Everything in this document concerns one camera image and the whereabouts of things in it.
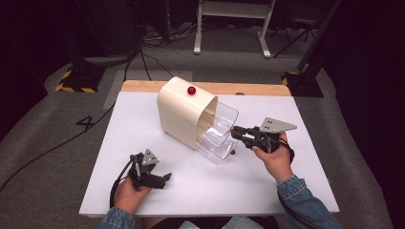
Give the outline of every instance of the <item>transparent plastic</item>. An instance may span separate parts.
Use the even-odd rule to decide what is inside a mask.
[[[203,112],[198,125],[197,150],[215,164],[220,164],[233,151],[236,139],[230,131],[239,112],[223,103],[213,100]]]

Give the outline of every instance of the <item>cream-colored container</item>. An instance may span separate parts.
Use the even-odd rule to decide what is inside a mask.
[[[238,112],[218,97],[179,77],[173,77],[158,94],[162,129],[219,164],[235,147],[230,130]]]

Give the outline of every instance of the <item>black base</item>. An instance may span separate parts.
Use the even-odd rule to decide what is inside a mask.
[[[324,97],[315,79],[307,79],[305,73],[283,73],[283,84],[289,88],[292,96]]]
[[[76,68],[71,66],[63,75],[56,91],[76,93],[96,93],[105,68],[88,66]]]

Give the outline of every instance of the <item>hand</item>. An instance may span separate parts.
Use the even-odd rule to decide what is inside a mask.
[[[287,142],[285,132],[280,133],[280,138]],[[253,146],[252,150],[265,163],[266,169],[276,179],[277,183],[281,183],[292,176],[289,151],[286,146],[280,144],[279,148],[271,154],[256,146]]]
[[[115,197],[115,207],[134,214],[137,211],[143,199],[152,191],[152,188],[141,187],[136,190],[132,184],[132,179],[127,177],[122,181]]]

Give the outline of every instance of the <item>person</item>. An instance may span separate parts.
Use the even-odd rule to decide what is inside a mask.
[[[280,133],[280,141],[288,142],[286,133]],[[261,159],[267,171],[277,181],[279,199],[288,214],[293,228],[342,228],[324,203],[313,196],[305,181],[296,176],[290,166],[288,148],[282,144],[272,154],[265,153],[258,147],[252,148]],[[99,229],[134,228],[132,216],[143,199],[151,192],[150,188],[136,190],[130,178],[124,179],[117,189],[115,206],[109,210],[102,220]],[[198,228],[186,220],[180,228]],[[263,228],[253,220],[243,217],[231,218],[224,228]]]

